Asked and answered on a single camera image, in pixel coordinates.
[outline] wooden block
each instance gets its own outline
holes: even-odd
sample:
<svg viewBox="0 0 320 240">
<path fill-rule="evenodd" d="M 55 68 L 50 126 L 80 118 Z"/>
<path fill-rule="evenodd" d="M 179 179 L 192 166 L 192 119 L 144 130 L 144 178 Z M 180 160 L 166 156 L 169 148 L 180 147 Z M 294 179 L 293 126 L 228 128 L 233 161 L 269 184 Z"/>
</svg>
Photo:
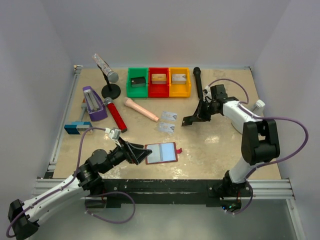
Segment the wooden block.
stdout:
<svg viewBox="0 0 320 240">
<path fill-rule="evenodd" d="M 151 81 L 153 84 L 166 84 L 167 75 L 165 75 L 165 74 L 152 74 Z"/>
</svg>

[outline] black base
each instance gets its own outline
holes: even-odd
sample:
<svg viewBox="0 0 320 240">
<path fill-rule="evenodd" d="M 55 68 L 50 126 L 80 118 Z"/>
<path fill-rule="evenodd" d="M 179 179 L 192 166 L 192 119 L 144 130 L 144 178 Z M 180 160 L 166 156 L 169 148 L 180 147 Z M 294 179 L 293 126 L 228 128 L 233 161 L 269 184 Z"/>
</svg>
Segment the black base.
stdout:
<svg viewBox="0 0 320 240">
<path fill-rule="evenodd" d="M 182 121 L 182 127 L 192 125 L 193 122 L 210 122 L 211 113 L 208 111 L 209 103 L 199 100 L 198 106 L 195 109 L 195 112 L 192 116 L 185 116 Z"/>
<path fill-rule="evenodd" d="M 10 223 L 16 218 L 18 214 L 23 211 L 24 203 L 19 199 L 13 201 L 9 207 L 8 219 Z M 38 231 L 39 225 L 37 222 L 30 222 L 30 216 L 22 214 L 13 224 L 12 229 L 16 240 L 24 240 L 31 237 Z"/>
<path fill-rule="evenodd" d="M 104 192 L 120 191 L 129 194 L 136 204 L 177 204 L 205 205 L 206 207 L 221 207 L 216 186 L 222 180 L 186 180 L 186 179 L 103 179 Z M 92 195 L 101 194 L 100 190 Z M 250 192 L 241 189 L 242 197 L 249 197 Z M 108 196 L 106 208 L 120 208 L 121 204 L 131 204 L 130 199 L 120 194 Z M 100 208 L 99 202 L 92 200 L 86 203 L 88 208 Z"/>
<path fill-rule="evenodd" d="M 109 90 L 108 85 L 105 85 L 101 90 L 101 95 L 103 98 L 112 98 L 116 99 L 121 94 L 121 89 L 118 85 L 110 83 L 111 91 Z"/>
</svg>

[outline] pink rubber toy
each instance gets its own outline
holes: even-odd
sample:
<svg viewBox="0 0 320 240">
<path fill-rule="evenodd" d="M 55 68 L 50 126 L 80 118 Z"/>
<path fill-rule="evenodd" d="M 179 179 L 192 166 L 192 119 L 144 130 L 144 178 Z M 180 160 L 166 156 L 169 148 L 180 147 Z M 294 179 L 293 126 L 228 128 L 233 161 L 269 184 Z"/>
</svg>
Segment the pink rubber toy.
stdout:
<svg viewBox="0 0 320 240">
<path fill-rule="evenodd" d="M 131 98 L 125 97 L 123 102 L 124 102 L 124 105 L 126 105 L 127 107 L 136 110 L 138 113 L 141 113 L 142 115 L 145 115 L 147 118 L 151 119 L 152 121 L 158 122 L 159 118 L 156 115 L 144 109 L 142 106 L 136 104 L 134 101 L 132 101 Z"/>
</svg>

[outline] white object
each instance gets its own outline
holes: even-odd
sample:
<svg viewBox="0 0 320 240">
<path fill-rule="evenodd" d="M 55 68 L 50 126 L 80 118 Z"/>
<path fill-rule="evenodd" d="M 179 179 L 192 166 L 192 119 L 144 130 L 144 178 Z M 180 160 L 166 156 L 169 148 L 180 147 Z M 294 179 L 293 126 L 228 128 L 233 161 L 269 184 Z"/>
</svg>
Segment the white object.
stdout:
<svg viewBox="0 0 320 240">
<path fill-rule="evenodd" d="M 212 96 L 211 96 L 211 91 L 210 91 L 209 85 L 205 86 L 204 90 L 206 91 L 206 94 L 205 95 L 203 94 L 203 100 L 206 100 L 207 98 L 209 98 L 210 101 L 208 101 L 208 102 L 211 102 Z"/>
<path fill-rule="evenodd" d="M 108 128 L 108 127 L 106 127 L 104 133 L 105 133 L 105 134 L 109 134 L 110 132 L 111 132 L 111 129 Z"/>
<path fill-rule="evenodd" d="M 264 164 L 264 162 L 257 163 L 256 165 L 250 165 L 243 157 L 236 163 L 236 165 L 229 171 L 229 176 L 234 184 L 241 184 L 246 181 L 247 174 L 258 165 Z"/>
<path fill-rule="evenodd" d="M 258 100 L 255 102 L 255 104 L 252 106 L 250 109 L 251 112 L 258 116 L 262 116 L 264 109 L 265 109 L 266 104 L 262 100 Z"/>
<path fill-rule="evenodd" d="M 252 116 L 255 114 L 252 112 L 252 115 L 246 114 L 238 107 L 239 101 L 228 101 L 223 104 L 223 115 L 231 119 L 231 123 L 234 128 L 242 134 L 244 123 L 246 122 L 259 122 L 260 119 L 255 119 Z"/>
<path fill-rule="evenodd" d="M 32 206 L 37 199 L 42 198 L 43 196 L 47 195 L 50 192 L 53 192 L 54 190 L 61 189 L 62 186 L 69 183 L 72 178 L 73 176 L 70 175 L 63 182 L 46 191 L 45 193 L 24 201 L 24 205 L 22 208 L 26 209 L 28 206 Z M 79 180 L 75 178 L 74 181 L 63 190 L 54 193 L 53 195 L 34 205 L 33 208 L 25 212 L 25 215 L 30 216 L 28 220 L 32 223 L 37 220 L 41 220 L 41 223 L 43 223 L 46 219 L 54 215 L 58 210 L 65 207 L 66 205 L 71 204 L 73 201 L 76 201 L 80 198 L 88 196 L 90 194 L 90 191 L 84 190 L 81 186 L 78 186 L 78 184 Z"/>
</svg>

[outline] yellow bin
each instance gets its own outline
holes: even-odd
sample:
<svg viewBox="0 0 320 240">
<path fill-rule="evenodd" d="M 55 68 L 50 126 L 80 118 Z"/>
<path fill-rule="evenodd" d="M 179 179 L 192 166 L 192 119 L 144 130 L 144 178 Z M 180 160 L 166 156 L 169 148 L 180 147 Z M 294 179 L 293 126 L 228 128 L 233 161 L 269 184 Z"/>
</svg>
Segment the yellow bin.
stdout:
<svg viewBox="0 0 320 240">
<path fill-rule="evenodd" d="M 185 84 L 172 84 L 172 74 L 185 74 Z M 169 67 L 170 98 L 189 98 L 191 93 L 190 71 L 188 67 Z"/>
</svg>

